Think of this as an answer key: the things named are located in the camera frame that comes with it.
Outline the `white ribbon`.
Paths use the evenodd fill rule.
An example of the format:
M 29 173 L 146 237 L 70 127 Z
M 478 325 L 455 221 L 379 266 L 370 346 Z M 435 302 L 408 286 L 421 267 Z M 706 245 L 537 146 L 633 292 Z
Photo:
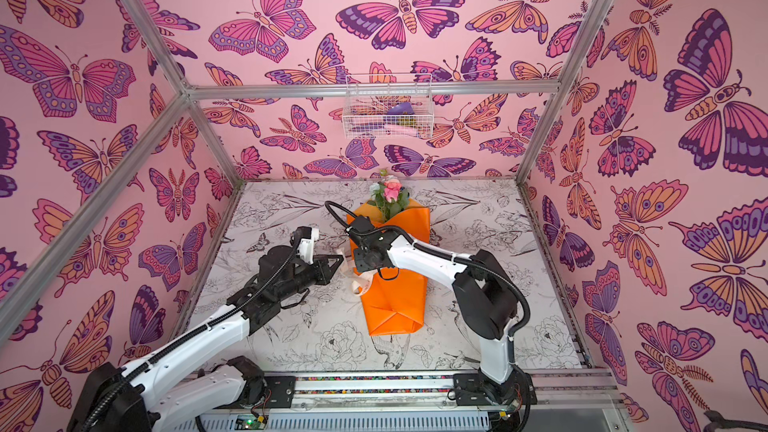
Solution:
M 366 294 L 373 284 L 375 271 L 358 273 L 354 267 L 354 261 L 351 256 L 345 256 L 340 271 L 343 276 L 343 282 L 349 291 L 356 297 Z

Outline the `pink fake rose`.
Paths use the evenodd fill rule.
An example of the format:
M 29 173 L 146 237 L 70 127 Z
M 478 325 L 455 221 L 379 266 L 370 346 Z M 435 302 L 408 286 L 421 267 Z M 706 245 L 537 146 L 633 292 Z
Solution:
M 386 175 L 383 178 L 382 197 L 384 199 L 383 215 L 386 221 L 403 212 L 410 202 L 409 191 L 394 175 Z

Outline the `white fake flower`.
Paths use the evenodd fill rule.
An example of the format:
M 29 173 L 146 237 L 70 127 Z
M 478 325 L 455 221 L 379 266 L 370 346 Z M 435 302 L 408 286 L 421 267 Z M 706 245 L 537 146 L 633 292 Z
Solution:
M 371 175 L 371 184 L 369 186 L 370 198 L 368 204 L 382 209 L 386 204 L 385 199 L 385 179 L 388 176 L 388 171 L 382 169 Z

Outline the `orange wrapping paper sheet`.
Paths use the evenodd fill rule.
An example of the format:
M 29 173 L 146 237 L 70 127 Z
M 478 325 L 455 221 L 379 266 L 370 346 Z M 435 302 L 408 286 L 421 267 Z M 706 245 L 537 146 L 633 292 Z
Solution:
M 382 212 L 371 204 L 363 204 L 355 210 L 357 215 L 368 217 L 375 226 L 395 225 L 413 238 L 429 242 L 430 210 L 413 199 L 408 207 L 384 221 Z M 361 303 L 369 335 L 384 336 L 412 334 L 424 325 L 428 279 L 411 270 L 383 268 L 381 272 L 355 274 L 370 281 L 360 285 Z

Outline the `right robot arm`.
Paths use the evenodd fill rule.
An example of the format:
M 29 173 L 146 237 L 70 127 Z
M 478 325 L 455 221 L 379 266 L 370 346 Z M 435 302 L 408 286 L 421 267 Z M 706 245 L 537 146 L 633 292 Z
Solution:
M 375 226 L 353 215 L 345 232 L 356 245 L 360 272 L 405 269 L 449 288 L 469 331 L 480 345 L 479 387 L 486 399 L 509 404 L 522 395 L 514 336 L 531 319 L 530 305 L 496 257 L 451 252 L 417 240 L 395 225 Z

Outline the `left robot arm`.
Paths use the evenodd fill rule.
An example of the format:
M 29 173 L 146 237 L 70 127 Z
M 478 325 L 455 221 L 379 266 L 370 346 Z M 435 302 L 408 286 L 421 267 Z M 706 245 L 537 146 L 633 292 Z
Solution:
M 345 258 L 315 254 L 317 236 L 313 228 L 296 229 L 288 244 L 262 255 L 257 274 L 200 325 L 123 366 L 106 363 L 91 372 L 68 430 L 165 431 L 220 406 L 267 402 L 264 371 L 244 356 L 189 376 L 290 309 L 288 298 L 304 299 L 311 287 L 332 281 Z

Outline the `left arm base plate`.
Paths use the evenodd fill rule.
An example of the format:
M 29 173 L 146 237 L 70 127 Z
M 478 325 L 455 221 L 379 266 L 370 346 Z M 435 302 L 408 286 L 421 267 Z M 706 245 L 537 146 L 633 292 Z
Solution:
M 290 408 L 295 395 L 296 376 L 264 376 L 248 379 L 238 400 L 241 408 Z

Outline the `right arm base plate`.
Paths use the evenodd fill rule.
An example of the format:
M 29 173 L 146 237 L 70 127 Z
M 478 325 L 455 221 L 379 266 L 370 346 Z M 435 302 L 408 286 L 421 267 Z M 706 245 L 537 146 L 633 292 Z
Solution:
M 451 392 L 459 406 L 517 407 L 538 403 L 531 376 L 518 370 L 501 384 L 481 372 L 456 373 Z

